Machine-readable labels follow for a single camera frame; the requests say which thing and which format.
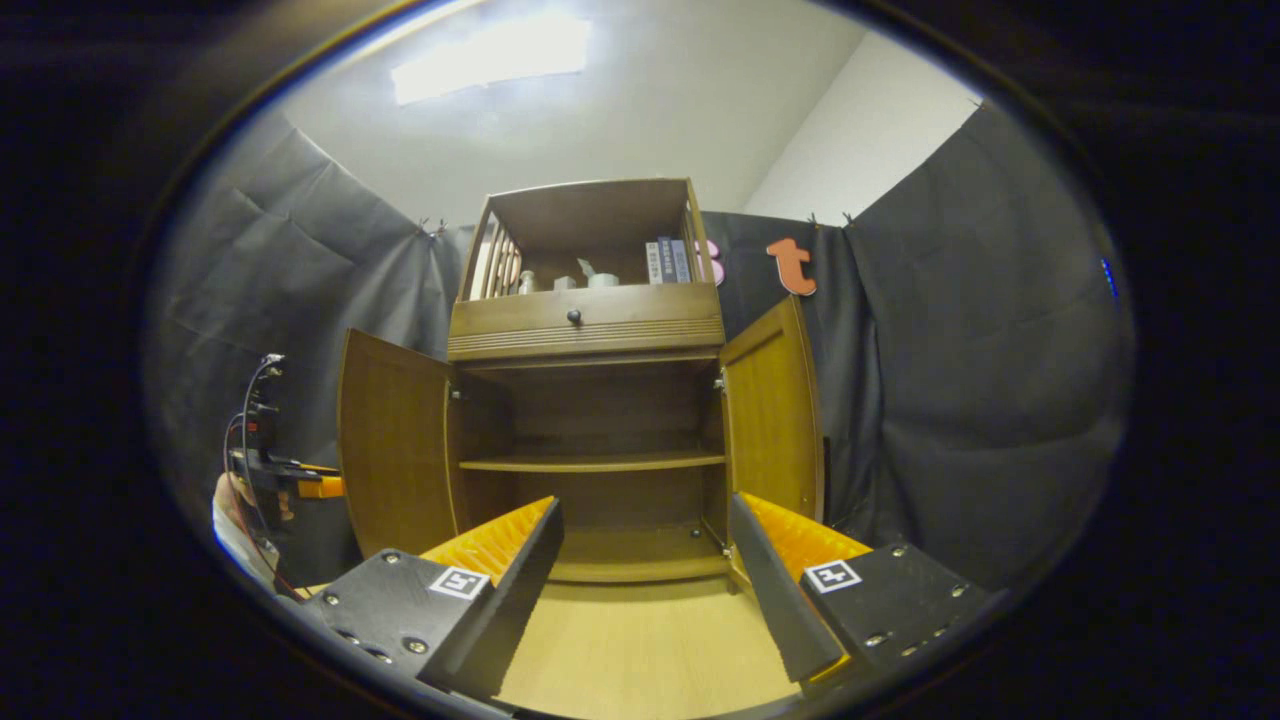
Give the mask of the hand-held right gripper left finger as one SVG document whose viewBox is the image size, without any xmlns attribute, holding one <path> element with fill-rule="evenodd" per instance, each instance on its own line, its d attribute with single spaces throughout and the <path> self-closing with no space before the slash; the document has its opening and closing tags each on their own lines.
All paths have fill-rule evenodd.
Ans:
<svg viewBox="0 0 1280 720">
<path fill-rule="evenodd" d="M 378 551 L 301 609 L 385 670 L 492 698 L 563 539 L 561 501 L 547 496 L 424 553 Z"/>
</svg>

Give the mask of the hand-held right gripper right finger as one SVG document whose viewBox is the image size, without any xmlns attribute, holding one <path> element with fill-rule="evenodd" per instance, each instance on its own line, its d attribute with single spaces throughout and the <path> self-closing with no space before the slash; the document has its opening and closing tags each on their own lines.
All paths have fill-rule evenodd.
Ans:
<svg viewBox="0 0 1280 720">
<path fill-rule="evenodd" d="M 730 534 L 783 669 L 801 685 L 914 664 L 991 606 L 986 588 L 913 544 L 873 550 L 754 495 L 731 498 Z"/>
</svg>

